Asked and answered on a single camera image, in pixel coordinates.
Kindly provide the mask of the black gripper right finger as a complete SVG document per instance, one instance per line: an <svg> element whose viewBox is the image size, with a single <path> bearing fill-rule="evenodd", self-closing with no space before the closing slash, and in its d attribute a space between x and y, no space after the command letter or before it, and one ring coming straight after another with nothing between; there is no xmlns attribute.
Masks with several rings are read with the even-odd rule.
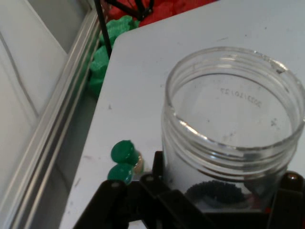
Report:
<svg viewBox="0 0 305 229"><path fill-rule="evenodd" d="M305 220L305 179L288 171L274 196L268 229L302 229Z"/></svg>

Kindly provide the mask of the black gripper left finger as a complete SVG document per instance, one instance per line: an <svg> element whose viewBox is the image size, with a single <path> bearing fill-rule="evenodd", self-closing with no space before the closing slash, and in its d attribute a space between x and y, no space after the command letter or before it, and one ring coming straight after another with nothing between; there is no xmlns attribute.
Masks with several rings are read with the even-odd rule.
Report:
<svg viewBox="0 0 305 229"><path fill-rule="evenodd" d="M163 174L163 152L157 151L152 171L139 180L102 182L74 228L127 229L140 220L148 229L213 229L214 223L180 191L163 183Z"/></svg>

